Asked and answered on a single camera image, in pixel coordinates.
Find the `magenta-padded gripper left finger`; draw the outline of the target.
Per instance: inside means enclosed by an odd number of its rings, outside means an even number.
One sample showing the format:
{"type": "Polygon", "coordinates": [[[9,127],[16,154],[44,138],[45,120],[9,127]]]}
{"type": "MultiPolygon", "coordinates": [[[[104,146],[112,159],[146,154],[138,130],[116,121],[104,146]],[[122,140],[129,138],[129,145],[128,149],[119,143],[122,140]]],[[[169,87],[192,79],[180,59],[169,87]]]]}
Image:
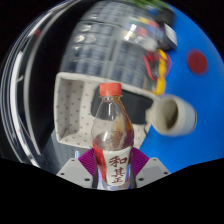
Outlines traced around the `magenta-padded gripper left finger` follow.
{"type": "Polygon", "coordinates": [[[96,189],[98,186],[98,168],[91,148],[79,158],[70,158],[57,175],[78,186],[96,189]]]}

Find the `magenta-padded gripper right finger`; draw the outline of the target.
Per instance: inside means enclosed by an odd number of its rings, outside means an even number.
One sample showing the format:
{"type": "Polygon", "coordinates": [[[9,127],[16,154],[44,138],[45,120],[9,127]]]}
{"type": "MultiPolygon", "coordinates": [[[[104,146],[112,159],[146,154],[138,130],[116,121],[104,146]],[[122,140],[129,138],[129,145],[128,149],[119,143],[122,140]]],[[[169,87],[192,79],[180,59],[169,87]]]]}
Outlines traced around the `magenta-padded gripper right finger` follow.
{"type": "Polygon", "coordinates": [[[130,154],[130,187],[141,188],[170,174],[156,157],[149,158],[139,149],[130,154]]]}

